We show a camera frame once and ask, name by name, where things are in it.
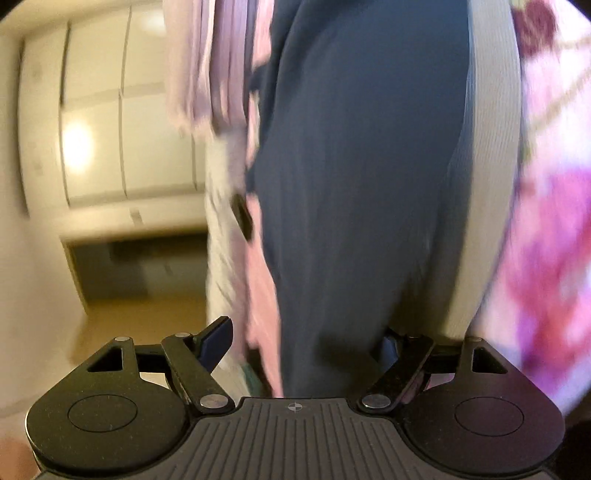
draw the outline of wooden floor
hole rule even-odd
[[[197,333],[206,325],[204,297],[125,299],[94,302],[72,352],[72,363],[83,362],[116,336],[136,345],[160,343],[173,333]]]

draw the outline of white strap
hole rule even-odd
[[[521,68],[508,0],[469,0],[475,59],[472,193],[456,289],[437,335],[463,339],[495,273],[511,217]]]

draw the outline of ribbed rubber surface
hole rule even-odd
[[[50,474],[42,477],[55,480]],[[127,478],[454,480],[458,477],[439,472],[418,458],[389,420],[361,416],[345,400],[247,398],[235,413],[201,420],[174,454]],[[551,478],[538,473],[531,480]]]

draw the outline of silver rivet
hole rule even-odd
[[[217,408],[224,408],[228,404],[228,398],[225,395],[214,393],[212,395],[205,395],[199,400],[199,403],[203,408],[215,410]]]
[[[364,396],[361,403],[366,408],[378,409],[389,407],[392,402],[390,402],[390,399],[386,395],[374,393]]]

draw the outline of cabinet door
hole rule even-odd
[[[200,192],[205,191],[205,161],[207,144],[203,140],[195,140],[193,147],[193,162],[195,168],[195,186]]]
[[[164,82],[165,34],[162,3],[131,7],[124,89]]]
[[[118,100],[63,112],[61,141],[70,203],[125,197]]]
[[[57,119],[66,34],[67,26],[61,25],[26,40],[18,93],[20,121],[30,122],[39,116]]]
[[[118,94],[129,8],[72,24],[64,72],[64,102]]]
[[[67,209],[58,115],[19,121],[18,148],[29,211]]]
[[[128,196],[194,191],[191,137],[168,123],[164,94],[124,98],[122,109]]]

